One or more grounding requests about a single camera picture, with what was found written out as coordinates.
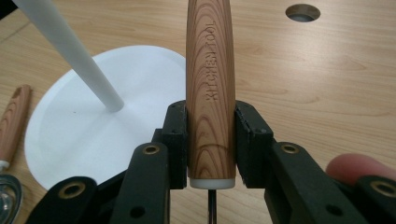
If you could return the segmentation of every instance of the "white pole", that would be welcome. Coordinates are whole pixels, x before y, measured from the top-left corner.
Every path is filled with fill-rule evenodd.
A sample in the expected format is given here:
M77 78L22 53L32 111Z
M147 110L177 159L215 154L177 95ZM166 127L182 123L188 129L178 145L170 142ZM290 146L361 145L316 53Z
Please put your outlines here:
M50 0L13 0L111 112L123 101Z

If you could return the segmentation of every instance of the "white round base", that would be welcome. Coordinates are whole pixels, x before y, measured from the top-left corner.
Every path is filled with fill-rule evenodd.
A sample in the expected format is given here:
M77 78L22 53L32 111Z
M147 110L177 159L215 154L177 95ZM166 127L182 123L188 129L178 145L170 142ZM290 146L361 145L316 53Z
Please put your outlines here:
M163 126L167 107L185 99L185 59L169 49L133 46L93 58L125 106L108 112L74 70L49 89L25 137L29 169L45 189L76 175L100 184L124 171Z

